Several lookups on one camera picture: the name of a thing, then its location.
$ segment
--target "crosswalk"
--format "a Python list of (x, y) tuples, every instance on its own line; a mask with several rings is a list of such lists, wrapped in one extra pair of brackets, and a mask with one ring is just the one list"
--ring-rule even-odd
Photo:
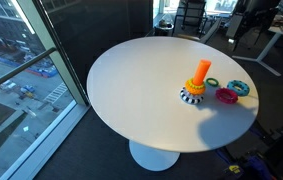
[(67, 86), (64, 83), (61, 83), (57, 88), (55, 88), (43, 101), (49, 102), (51, 104), (55, 103), (63, 93), (68, 90)]

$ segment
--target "toy ring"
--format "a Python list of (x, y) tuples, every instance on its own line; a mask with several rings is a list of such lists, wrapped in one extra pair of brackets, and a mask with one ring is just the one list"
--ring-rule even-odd
[(227, 88), (233, 90), (238, 96), (247, 96), (250, 92), (249, 86), (246, 83), (238, 80), (230, 81), (227, 85)]
[(193, 95), (190, 92), (188, 92), (185, 88), (182, 88), (180, 92), (181, 99), (188, 103), (188, 104), (198, 104), (203, 101), (203, 95)]
[(215, 92), (215, 96), (224, 103), (234, 104), (238, 101), (238, 95), (231, 89), (220, 88)]
[(193, 80), (193, 78), (189, 79), (189, 80), (187, 81), (187, 83), (188, 83), (193, 89), (203, 89), (203, 88), (205, 88), (204, 83), (202, 83), (200, 86), (196, 86), (196, 85), (194, 85), (194, 84), (192, 83), (192, 80)]
[(208, 78), (205, 82), (212, 87), (217, 87), (219, 85), (219, 81), (214, 78)]
[(205, 92), (205, 85), (204, 85), (204, 83), (202, 85), (200, 85), (200, 86), (195, 86), (195, 87), (193, 87), (191, 85), (192, 85), (192, 83), (190, 81), (187, 81), (185, 83), (185, 89), (189, 93), (191, 93), (193, 95), (199, 95), (199, 94), (203, 94)]

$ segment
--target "blue ring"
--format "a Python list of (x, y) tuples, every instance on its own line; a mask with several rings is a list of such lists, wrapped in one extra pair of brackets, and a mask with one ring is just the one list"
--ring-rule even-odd
[(250, 92), (249, 86), (239, 80), (230, 81), (227, 88), (233, 90), (238, 96), (247, 96)]

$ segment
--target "pink ring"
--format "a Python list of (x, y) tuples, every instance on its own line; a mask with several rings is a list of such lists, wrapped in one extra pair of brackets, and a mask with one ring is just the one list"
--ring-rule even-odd
[(215, 92), (216, 97), (224, 103), (234, 104), (238, 101), (238, 95), (231, 89), (220, 88)]

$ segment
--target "car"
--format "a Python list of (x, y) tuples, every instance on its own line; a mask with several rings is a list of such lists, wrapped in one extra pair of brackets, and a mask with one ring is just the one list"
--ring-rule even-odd
[(2, 90), (12, 89), (16, 86), (16, 83), (12, 82), (11, 80), (6, 80), (4, 83), (0, 84), (0, 88)]
[(31, 85), (25, 85), (23, 86), (24, 89), (26, 89), (27, 91), (33, 93), (35, 91), (34, 87)]

